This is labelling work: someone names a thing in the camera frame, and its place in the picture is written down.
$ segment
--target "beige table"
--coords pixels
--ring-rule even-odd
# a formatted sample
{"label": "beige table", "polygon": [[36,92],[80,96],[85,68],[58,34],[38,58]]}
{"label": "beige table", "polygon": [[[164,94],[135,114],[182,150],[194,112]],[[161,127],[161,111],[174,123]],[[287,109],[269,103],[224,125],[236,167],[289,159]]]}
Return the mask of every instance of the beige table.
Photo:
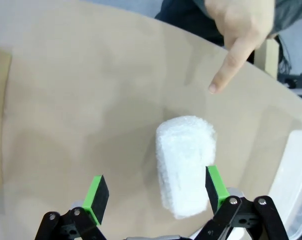
{"label": "beige table", "polygon": [[45,212],[66,212],[99,174],[110,191],[108,239],[194,232],[211,210],[173,219],[157,180],[155,129],[181,115],[214,125],[226,185],[250,199],[268,193],[288,134],[302,129],[301,99],[248,63],[209,94],[226,51],[159,21],[81,1],[28,4],[32,19],[20,6],[0,29],[0,47],[12,53],[3,239],[32,239]]}

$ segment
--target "green gripper pad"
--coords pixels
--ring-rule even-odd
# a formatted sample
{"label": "green gripper pad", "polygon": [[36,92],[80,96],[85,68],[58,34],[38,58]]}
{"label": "green gripper pad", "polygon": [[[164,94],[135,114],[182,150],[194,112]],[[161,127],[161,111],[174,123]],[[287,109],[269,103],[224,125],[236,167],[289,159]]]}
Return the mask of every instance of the green gripper pad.
{"label": "green gripper pad", "polygon": [[223,201],[230,196],[215,165],[206,167],[205,188],[210,199],[213,213],[215,213]]}
{"label": "green gripper pad", "polygon": [[109,199],[109,190],[107,188],[103,175],[95,176],[86,194],[82,207],[90,214],[96,225],[101,225],[107,201]]}

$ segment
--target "bubble wrap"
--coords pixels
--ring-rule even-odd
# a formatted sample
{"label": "bubble wrap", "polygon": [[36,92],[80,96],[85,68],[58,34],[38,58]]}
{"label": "bubble wrap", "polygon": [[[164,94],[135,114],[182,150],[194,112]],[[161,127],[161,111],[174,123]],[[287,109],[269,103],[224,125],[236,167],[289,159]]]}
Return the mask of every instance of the bubble wrap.
{"label": "bubble wrap", "polygon": [[205,166],[215,159],[215,131],[196,116],[181,116],[156,130],[156,158],[162,204],[176,219],[201,213],[209,201]]}

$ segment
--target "plastic container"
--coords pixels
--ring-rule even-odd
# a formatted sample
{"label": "plastic container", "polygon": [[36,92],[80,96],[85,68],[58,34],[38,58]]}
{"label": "plastic container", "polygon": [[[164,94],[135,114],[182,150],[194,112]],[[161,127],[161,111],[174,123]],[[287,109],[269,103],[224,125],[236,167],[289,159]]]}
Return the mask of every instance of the plastic container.
{"label": "plastic container", "polygon": [[290,240],[302,235],[302,130],[292,131],[269,196]]}

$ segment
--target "dark pants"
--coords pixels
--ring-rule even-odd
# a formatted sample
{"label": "dark pants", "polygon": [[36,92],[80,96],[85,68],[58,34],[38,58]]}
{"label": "dark pants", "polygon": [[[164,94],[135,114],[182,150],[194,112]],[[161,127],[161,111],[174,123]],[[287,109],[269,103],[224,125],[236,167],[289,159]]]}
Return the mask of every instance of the dark pants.
{"label": "dark pants", "polygon": [[163,0],[161,11],[155,18],[219,46],[224,44],[215,22],[205,16],[192,0]]}

